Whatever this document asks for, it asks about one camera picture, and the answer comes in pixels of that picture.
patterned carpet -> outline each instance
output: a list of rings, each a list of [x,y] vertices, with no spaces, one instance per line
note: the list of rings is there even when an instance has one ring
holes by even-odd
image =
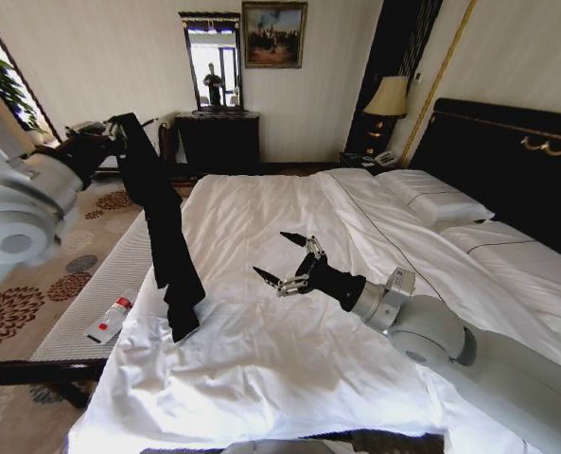
[[[0,286],[0,361],[32,353],[141,211],[122,182],[92,184],[79,194],[79,219],[55,258],[17,268]],[[80,416],[40,386],[0,387],[0,454],[54,454]]]

white duvet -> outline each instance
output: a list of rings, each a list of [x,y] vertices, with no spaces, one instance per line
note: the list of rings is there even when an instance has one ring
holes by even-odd
[[[172,342],[164,291],[150,271],[70,432],[71,453],[226,447],[357,428],[445,433],[448,452],[533,452],[321,292],[276,298],[251,266],[295,271],[304,250],[280,231],[316,235],[330,265],[373,282],[396,266],[414,269],[416,293],[439,294],[460,317],[561,363],[561,340],[533,310],[367,172],[209,176],[184,207],[207,292],[196,307],[202,326]]]

framed painting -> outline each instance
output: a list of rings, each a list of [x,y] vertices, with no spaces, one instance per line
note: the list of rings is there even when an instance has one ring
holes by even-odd
[[[306,2],[243,2],[247,68],[300,68]]]

black nightstand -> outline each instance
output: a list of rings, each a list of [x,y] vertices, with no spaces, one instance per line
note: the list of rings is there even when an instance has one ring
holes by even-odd
[[[378,175],[379,173],[387,172],[389,170],[394,170],[394,166],[382,167],[375,161],[364,161],[362,160],[362,155],[353,155],[339,153],[339,165],[341,167],[352,167],[352,168],[364,168],[369,171],[371,175]]]

spray can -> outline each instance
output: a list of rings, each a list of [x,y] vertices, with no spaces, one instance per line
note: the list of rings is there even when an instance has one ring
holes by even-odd
[[[106,313],[84,331],[84,335],[97,343],[109,341],[120,332],[122,323],[127,318],[136,296],[135,290],[127,288]]]

